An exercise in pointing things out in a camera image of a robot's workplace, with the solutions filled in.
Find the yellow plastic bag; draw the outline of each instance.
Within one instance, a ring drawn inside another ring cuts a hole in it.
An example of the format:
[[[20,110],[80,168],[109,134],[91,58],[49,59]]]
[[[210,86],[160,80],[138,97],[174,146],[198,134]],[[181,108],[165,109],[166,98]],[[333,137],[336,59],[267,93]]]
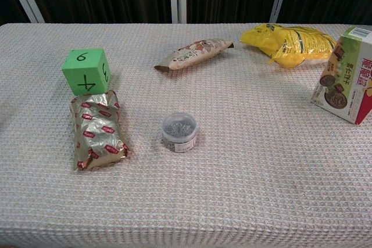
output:
[[[326,62],[336,42],[331,36],[310,27],[283,27],[261,24],[243,33],[241,42],[256,46],[283,68],[294,68],[306,61]]]

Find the clear plastic lid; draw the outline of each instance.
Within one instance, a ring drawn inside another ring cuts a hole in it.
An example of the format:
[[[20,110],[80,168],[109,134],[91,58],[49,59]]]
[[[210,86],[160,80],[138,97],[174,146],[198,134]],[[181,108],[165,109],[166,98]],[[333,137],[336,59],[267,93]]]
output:
[[[191,141],[198,129],[195,119],[188,113],[172,113],[163,120],[164,138],[174,143]]]

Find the white textured tablecloth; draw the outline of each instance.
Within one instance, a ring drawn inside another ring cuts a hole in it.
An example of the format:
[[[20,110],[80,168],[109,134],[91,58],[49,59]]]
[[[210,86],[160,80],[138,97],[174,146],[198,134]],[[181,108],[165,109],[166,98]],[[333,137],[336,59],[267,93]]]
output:
[[[372,247],[372,117],[310,103],[323,66],[281,69],[239,42],[256,24],[0,27],[0,244],[17,247]],[[335,39],[345,25],[312,25]],[[198,39],[214,59],[153,66]],[[74,172],[61,68],[104,48],[130,160]],[[195,116],[196,146],[160,143],[162,119]]]

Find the handwritten number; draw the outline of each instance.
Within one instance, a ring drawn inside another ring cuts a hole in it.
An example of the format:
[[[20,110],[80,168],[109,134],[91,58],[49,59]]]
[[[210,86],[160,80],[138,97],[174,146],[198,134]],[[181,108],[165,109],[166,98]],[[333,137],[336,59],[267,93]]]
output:
[[[106,82],[108,82],[109,81],[109,77],[107,76],[107,72],[105,71],[105,64],[102,64],[102,71],[103,71],[103,74],[105,75],[105,80],[106,80]]]
[[[76,59],[77,59],[77,61],[83,61],[83,60],[85,60],[86,59],[86,57],[84,56],[84,55],[86,55],[87,54],[87,52],[84,52],[84,53],[82,53],[81,55],[79,55]]]
[[[81,85],[85,85],[85,90],[86,91],[89,91],[89,90],[91,90],[92,89],[92,87],[95,85],[95,84],[89,84],[89,83],[87,83],[87,75],[84,75],[84,83],[83,84],[78,84],[78,86],[81,86]]]

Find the small plastic container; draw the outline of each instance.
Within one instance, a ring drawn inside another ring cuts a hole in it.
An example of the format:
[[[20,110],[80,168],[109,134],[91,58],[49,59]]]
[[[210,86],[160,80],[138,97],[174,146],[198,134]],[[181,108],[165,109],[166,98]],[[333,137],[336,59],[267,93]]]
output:
[[[198,125],[192,115],[172,113],[163,120],[163,143],[174,152],[186,152],[195,146],[197,130]]]

